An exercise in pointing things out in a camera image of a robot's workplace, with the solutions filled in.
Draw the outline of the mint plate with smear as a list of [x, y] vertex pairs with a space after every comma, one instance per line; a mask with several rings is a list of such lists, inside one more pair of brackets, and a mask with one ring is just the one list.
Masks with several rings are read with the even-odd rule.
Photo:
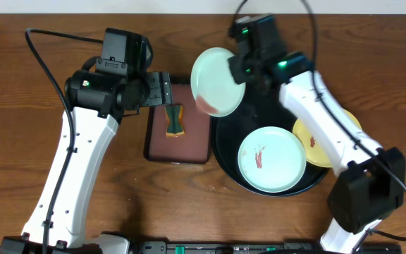
[[213, 117], [225, 117], [240, 105], [246, 84], [237, 84], [230, 72], [232, 52], [213, 47], [202, 52], [193, 64], [191, 90], [197, 108]]

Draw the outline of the green and orange sponge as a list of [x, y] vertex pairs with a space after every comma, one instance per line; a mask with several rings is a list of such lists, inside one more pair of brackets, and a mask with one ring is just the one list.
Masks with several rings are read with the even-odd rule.
[[167, 105], [164, 108], [166, 115], [166, 136], [178, 137], [185, 135], [183, 127], [183, 106], [181, 104]]

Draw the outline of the yellow plate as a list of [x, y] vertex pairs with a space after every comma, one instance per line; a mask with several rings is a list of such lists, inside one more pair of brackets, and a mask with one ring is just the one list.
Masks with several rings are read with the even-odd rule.
[[[328, 123], [320, 122], [321, 119], [328, 120]], [[353, 144], [353, 141], [342, 130], [342, 128], [336, 123], [329, 113], [325, 114], [321, 119], [318, 118], [317, 123], [321, 124], [324, 137], [326, 137], [328, 134], [329, 138], [340, 138], [340, 140], [335, 140], [334, 142], [334, 145], [337, 148], [343, 149], [342, 145]], [[318, 167], [332, 167], [333, 165], [330, 157], [326, 154], [326, 149], [323, 148], [312, 135], [311, 130], [313, 129], [313, 126], [307, 128], [304, 121], [298, 118], [293, 125], [292, 132], [293, 135], [301, 142], [305, 150], [306, 160], [309, 163]]]

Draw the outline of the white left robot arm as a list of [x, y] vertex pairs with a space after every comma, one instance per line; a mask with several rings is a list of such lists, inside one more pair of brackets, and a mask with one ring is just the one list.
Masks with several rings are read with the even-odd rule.
[[106, 150], [125, 111], [170, 104], [167, 72], [119, 75], [76, 71], [66, 81], [71, 111], [37, 206], [20, 236], [2, 239], [0, 253], [129, 253], [130, 240], [103, 232], [85, 238], [87, 209]]

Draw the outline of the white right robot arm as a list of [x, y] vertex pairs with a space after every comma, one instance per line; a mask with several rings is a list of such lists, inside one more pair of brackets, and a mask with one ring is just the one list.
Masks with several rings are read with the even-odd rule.
[[305, 55], [228, 60], [237, 84], [267, 78], [279, 102], [303, 122], [329, 158], [337, 180], [328, 196], [333, 219], [320, 239], [327, 251], [353, 253], [364, 237], [403, 203], [405, 157], [384, 150], [348, 118]]

